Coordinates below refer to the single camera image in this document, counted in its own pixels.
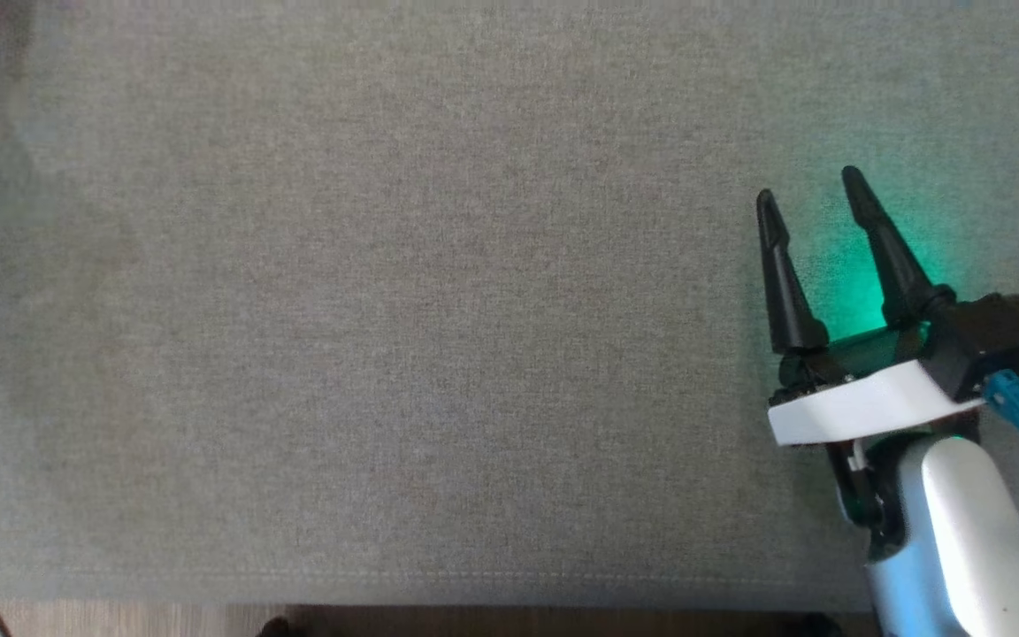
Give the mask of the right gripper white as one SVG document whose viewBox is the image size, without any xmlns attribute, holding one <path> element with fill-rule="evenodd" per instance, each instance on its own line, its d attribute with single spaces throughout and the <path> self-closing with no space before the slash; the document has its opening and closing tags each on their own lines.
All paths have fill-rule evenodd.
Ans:
<svg viewBox="0 0 1019 637">
<path fill-rule="evenodd" d="M 957 303 L 951 287 L 931 282 L 864 173 L 846 165 L 841 180 L 872 251 L 886 326 L 929 321 Z M 874 556 L 884 556 L 901 547 L 908 520 L 895 467 L 902 452 L 924 435 L 978 441 L 982 404 L 949 399 L 918 362 L 925 324 L 829 344 L 793 266 L 790 234 L 771 190 L 761 190 L 755 208 L 770 346 L 785 355 L 782 371 L 793 378 L 771 399 L 771 430 L 780 445 L 824 448 L 842 517 L 870 534 Z"/>
</svg>

